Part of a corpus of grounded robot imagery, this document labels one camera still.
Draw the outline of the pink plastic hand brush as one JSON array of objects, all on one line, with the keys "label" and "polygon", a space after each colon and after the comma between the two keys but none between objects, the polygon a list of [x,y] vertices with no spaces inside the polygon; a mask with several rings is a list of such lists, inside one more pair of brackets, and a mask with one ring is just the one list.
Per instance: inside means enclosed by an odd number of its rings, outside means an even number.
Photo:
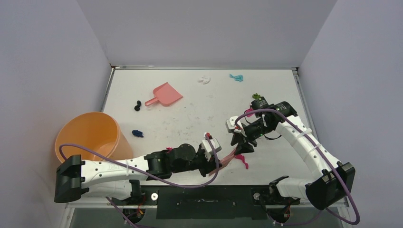
[{"label": "pink plastic hand brush", "polygon": [[209,173],[209,176],[214,175],[215,173],[217,173],[218,171],[222,170],[223,168],[225,168],[226,166],[228,166],[228,164],[235,158],[235,151],[236,149],[234,148],[231,153],[229,153],[227,156],[225,156],[223,159],[220,160],[220,164],[222,165],[221,167],[214,169],[213,171],[211,171]]}]

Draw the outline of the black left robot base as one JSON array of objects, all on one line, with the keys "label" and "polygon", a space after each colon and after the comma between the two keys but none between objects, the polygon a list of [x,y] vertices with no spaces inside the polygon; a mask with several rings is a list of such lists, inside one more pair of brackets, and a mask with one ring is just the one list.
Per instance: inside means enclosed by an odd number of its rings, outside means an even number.
[{"label": "black left robot base", "polygon": [[130,180],[132,190],[130,197],[125,199],[126,205],[137,205],[135,209],[123,209],[123,214],[134,224],[142,220],[145,213],[140,209],[140,206],[146,202],[146,193],[141,189],[140,182],[138,180]]}]

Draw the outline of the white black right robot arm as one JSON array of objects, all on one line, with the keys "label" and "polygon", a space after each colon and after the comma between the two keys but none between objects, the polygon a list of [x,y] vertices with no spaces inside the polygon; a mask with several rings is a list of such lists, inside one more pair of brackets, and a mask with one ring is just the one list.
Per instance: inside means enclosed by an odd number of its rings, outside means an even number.
[{"label": "white black right robot arm", "polygon": [[277,132],[297,152],[309,169],[311,179],[282,176],[269,183],[269,199],[280,204],[288,199],[308,200],[316,209],[324,210],[351,194],[355,168],[342,163],[328,152],[306,127],[297,111],[286,101],[268,104],[264,97],[251,102],[251,114],[257,120],[240,123],[239,116],[227,119],[226,128],[232,133],[235,154],[252,153],[257,139]]}]

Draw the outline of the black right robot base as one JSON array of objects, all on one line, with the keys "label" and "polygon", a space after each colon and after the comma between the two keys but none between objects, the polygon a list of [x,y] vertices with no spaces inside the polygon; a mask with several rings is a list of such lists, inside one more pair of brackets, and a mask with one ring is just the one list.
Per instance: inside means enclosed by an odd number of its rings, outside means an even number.
[{"label": "black right robot base", "polygon": [[291,217],[291,206],[298,205],[300,198],[282,197],[275,186],[263,186],[251,189],[253,202],[261,206],[275,222],[284,224]]}]

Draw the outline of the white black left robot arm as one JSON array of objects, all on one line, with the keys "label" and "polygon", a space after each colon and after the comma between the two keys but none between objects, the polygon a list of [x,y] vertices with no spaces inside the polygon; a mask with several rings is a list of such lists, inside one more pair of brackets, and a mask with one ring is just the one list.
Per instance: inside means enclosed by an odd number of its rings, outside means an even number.
[{"label": "white black left robot arm", "polygon": [[85,197],[104,197],[137,204],[142,198],[141,181],[160,181],[168,185],[193,189],[204,187],[216,175],[199,185],[183,185],[168,181],[172,174],[199,170],[201,176],[221,167],[217,148],[189,144],[146,156],[113,160],[84,146],[65,143],[59,146],[64,159],[56,170],[55,203],[69,203]]}]

